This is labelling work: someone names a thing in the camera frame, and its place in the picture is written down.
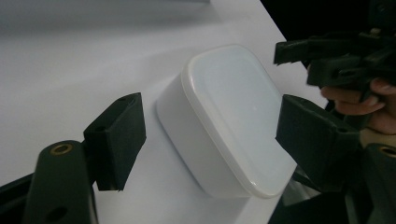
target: human hand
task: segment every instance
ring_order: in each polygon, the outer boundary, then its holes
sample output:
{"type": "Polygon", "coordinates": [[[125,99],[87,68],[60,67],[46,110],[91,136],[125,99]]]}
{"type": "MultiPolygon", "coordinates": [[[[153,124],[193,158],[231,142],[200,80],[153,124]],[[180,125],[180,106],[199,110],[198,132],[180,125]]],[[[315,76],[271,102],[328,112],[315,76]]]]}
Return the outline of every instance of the human hand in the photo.
{"type": "Polygon", "coordinates": [[[396,87],[382,78],[375,78],[370,83],[375,95],[360,103],[361,92],[337,87],[323,87],[321,94],[334,100],[335,110],[345,115],[372,116],[367,124],[370,129],[384,134],[396,134],[396,87]]]}

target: white lid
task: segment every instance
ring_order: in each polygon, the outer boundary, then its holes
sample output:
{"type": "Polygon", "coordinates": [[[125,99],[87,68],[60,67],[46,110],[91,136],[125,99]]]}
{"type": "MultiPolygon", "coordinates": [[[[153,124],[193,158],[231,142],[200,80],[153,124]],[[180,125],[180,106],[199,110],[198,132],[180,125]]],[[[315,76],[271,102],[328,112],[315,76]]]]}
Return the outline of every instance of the white lid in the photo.
{"type": "Polygon", "coordinates": [[[239,45],[212,49],[186,64],[181,81],[242,186],[259,197],[279,194],[296,164],[275,140],[281,95],[257,58],[239,45]]]}

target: white table surface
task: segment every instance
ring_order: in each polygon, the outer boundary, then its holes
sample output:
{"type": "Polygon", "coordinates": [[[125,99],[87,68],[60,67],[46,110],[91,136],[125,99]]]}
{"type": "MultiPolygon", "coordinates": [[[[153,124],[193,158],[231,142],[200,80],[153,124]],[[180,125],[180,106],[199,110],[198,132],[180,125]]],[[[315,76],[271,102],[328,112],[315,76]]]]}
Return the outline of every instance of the white table surface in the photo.
{"type": "Polygon", "coordinates": [[[140,91],[148,138],[124,191],[95,191],[99,222],[266,223],[279,197],[206,195],[154,106],[190,57],[228,44],[250,49],[281,93],[324,105],[300,63],[273,65],[283,40],[259,0],[1,1],[0,186],[32,173],[44,147],[82,141],[113,101],[140,91]]]}

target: rounded white box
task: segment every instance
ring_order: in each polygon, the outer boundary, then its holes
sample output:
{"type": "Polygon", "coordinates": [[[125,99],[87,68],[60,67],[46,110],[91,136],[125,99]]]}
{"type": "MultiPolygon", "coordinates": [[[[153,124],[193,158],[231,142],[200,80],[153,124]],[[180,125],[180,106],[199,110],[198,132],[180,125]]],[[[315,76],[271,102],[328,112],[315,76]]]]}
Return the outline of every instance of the rounded white box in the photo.
{"type": "Polygon", "coordinates": [[[275,140],[281,95],[240,45],[191,58],[157,101],[161,124],[213,197],[278,195],[296,163],[275,140]]]}

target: glossy white surface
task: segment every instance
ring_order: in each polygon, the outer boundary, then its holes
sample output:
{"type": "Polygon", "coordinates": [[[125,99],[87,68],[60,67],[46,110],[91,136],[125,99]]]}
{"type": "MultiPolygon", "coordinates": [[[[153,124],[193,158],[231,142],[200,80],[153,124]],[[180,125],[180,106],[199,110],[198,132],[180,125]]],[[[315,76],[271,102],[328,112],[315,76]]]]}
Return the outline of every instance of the glossy white surface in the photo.
{"type": "Polygon", "coordinates": [[[96,191],[100,223],[265,223],[278,198],[208,197],[166,136],[155,102],[193,55],[253,49],[281,93],[322,103],[300,64],[273,65],[284,40],[258,0],[3,0],[0,3],[0,185],[39,152],[141,91],[148,139],[121,192],[96,191]]]}
{"type": "Polygon", "coordinates": [[[225,198],[283,191],[295,162],[275,140],[281,96],[251,51],[208,50],[180,79],[158,100],[159,118],[204,190],[225,198]]]}

